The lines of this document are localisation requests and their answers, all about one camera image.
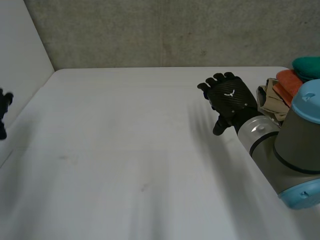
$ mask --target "green cloth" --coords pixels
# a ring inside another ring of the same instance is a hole
[[[304,56],[292,62],[295,73],[303,82],[320,79],[320,56]]]

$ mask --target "light blue joint cap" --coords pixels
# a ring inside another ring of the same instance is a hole
[[[320,79],[307,81],[300,87],[291,109],[301,118],[320,124]]]
[[[290,209],[311,208],[320,203],[320,178],[290,187],[278,197]]]

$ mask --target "orange cloth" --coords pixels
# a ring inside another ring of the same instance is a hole
[[[280,82],[276,83],[273,86],[273,90],[279,94],[279,96],[284,100],[284,102],[291,107],[291,101],[293,97],[285,90],[285,88],[280,84]]]
[[[290,107],[293,97],[297,94],[303,82],[296,75],[295,71],[291,69],[278,72],[276,79],[279,82],[273,86],[273,90],[279,94]]]
[[[297,94],[299,88],[303,84],[295,71],[291,69],[278,72],[276,74],[276,79],[292,97]]]

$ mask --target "concrete wall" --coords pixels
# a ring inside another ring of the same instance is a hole
[[[53,73],[23,0],[0,0],[0,88],[14,95],[6,127]]]
[[[24,0],[56,70],[284,66],[320,55],[318,0]]]

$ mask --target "beige cloth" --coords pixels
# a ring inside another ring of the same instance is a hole
[[[273,90],[273,86],[278,81],[273,78],[268,78],[267,86],[260,86],[266,92],[266,100],[263,105],[261,105],[258,99],[258,105],[261,110],[264,110],[268,113],[274,115],[274,117],[279,121],[282,122],[285,120],[287,113],[289,111],[289,107],[284,103],[284,101],[276,94]]]

